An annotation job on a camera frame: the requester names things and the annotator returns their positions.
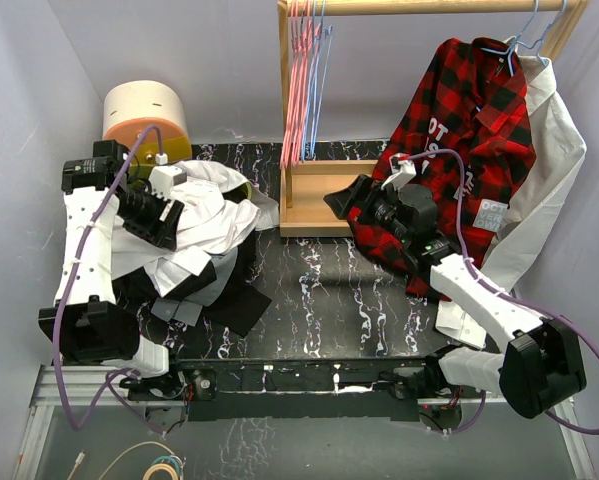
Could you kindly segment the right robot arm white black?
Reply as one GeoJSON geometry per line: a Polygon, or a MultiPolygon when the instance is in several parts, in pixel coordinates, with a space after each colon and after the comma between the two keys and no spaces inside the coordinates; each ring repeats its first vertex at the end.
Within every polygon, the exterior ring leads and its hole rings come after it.
{"type": "Polygon", "coordinates": [[[577,335],[558,320],[506,300],[492,282],[468,270],[456,244],[436,227],[430,190],[406,185],[382,188],[366,175],[325,195],[336,218],[359,208],[359,220],[380,226],[399,242],[398,256],[413,274],[453,300],[495,341],[499,351],[445,347],[429,355],[412,385],[445,397],[459,386],[505,398],[532,419],[582,391],[587,380],[577,335]]]}

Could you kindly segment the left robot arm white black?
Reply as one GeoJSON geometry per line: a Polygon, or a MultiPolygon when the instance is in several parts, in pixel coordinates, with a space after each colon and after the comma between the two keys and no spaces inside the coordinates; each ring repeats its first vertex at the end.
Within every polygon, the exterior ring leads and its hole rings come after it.
{"type": "Polygon", "coordinates": [[[182,370],[169,365],[165,346],[146,339],[135,316],[116,303],[113,291],[113,228],[158,251],[176,248],[183,204],[170,197],[185,180],[170,164],[156,166],[135,187],[121,168],[128,150],[115,140],[97,141],[90,158],[64,164],[61,178],[67,228],[61,281],[38,322],[69,363],[132,368],[161,397],[185,387],[182,370]]]}

